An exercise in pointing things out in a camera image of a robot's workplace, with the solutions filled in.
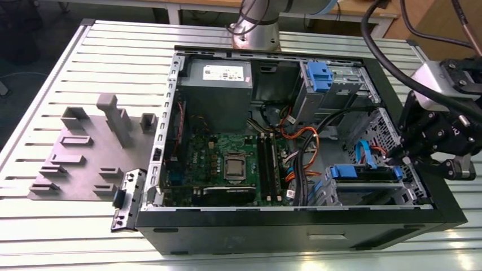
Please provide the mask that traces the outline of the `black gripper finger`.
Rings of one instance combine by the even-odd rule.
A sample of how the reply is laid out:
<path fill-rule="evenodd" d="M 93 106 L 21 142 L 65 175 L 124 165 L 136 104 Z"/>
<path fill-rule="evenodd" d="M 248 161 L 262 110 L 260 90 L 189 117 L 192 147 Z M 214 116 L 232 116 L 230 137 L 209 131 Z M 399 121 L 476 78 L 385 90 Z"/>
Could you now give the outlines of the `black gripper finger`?
<path fill-rule="evenodd" d="M 397 122 L 399 144 L 387 152 L 388 164 L 403 164 L 403 158 L 416 157 L 424 147 L 421 129 L 425 110 L 420 107 L 415 92 L 409 91 Z"/>
<path fill-rule="evenodd" d="M 451 181 L 472 181 L 475 168 L 471 155 L 447 157 L 444 160 L 433 157 L 433 154 L 404 155 L 404 163 L 411 165 L 419 176 L 423 174 Z"/>

